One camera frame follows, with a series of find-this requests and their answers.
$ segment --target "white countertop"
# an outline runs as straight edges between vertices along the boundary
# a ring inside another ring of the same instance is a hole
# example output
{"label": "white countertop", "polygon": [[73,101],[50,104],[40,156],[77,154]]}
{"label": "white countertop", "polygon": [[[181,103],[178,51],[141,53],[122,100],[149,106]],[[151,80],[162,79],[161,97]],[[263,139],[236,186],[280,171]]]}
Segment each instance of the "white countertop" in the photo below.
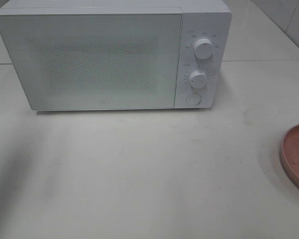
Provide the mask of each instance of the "white countertop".
{"label": "white countertop", "polygon": [[[224,61],[299,59],[299,48],[253,2],[225,2],[233,20]],[[1,37],[0,63],[11,63]]]}
{"label": "white countertop", "polygon": [[0,65],[0,239],[299,239],[299,60],[224,62],[212,109],[36,113]]}

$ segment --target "knob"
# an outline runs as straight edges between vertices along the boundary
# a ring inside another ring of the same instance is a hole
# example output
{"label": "knob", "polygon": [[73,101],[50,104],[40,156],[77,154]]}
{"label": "knob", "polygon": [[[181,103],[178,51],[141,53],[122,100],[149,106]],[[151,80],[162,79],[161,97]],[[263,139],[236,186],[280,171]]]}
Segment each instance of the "knob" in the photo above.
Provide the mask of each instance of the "knob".
{"label": "knob", "polygon": [[203,88],[207,84],[206,73],[203,71],[194,71],[189,75],[188,82],[192,88]]}
{"label": "knob", "polygon": [[194,53],[198,59],[207,59],[213,54],[214,44],[208,38],[198,39],[194,43]]}

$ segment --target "stain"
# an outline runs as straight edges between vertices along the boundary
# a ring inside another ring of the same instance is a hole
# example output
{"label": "stain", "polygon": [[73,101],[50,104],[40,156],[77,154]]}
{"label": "stain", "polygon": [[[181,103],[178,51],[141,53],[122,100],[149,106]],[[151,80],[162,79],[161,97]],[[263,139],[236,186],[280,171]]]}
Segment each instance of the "stain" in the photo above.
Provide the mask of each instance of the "stain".
{"label": "stain", "polygon": [[244,118],[245,124],[254,124],[250,119],[251,117],[249,116],[249,113],[251,110],[252,110],[252,108],[246,108],[243,112],[243,118]]}

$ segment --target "microwave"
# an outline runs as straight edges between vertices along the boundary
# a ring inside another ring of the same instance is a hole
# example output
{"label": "microwave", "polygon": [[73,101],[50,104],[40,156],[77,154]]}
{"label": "microwave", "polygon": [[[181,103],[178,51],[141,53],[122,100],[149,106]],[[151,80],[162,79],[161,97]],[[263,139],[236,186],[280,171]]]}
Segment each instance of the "microwave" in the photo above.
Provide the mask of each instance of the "microwave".
{"label": "microwave", "polygon": [[0,34],[35,111],[211,107],[222,0],[10,0]]}

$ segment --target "round button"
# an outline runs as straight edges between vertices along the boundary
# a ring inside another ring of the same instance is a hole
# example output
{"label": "round button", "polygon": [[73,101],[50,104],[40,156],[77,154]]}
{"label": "round button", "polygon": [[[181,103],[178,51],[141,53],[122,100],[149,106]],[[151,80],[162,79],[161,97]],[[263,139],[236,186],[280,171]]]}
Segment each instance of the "round button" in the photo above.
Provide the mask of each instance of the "round button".
{"label": "round button", "polygon": [[213,54],[214,44],[208,38],[198,39],[194,43],[194,53],[198,59],[207,59]]}
{"label": "round button", "polygon": [[203,71],[194,71],[189,75],[188,82],[192,88],[203,88],[207,84],[206,73]]}
{"label": "round button", "polygon": [[186,102],[190,105],[198,105],[201,102],[201,96],[200,94],[191,94],[189,96],[187,96],[186,98]]}

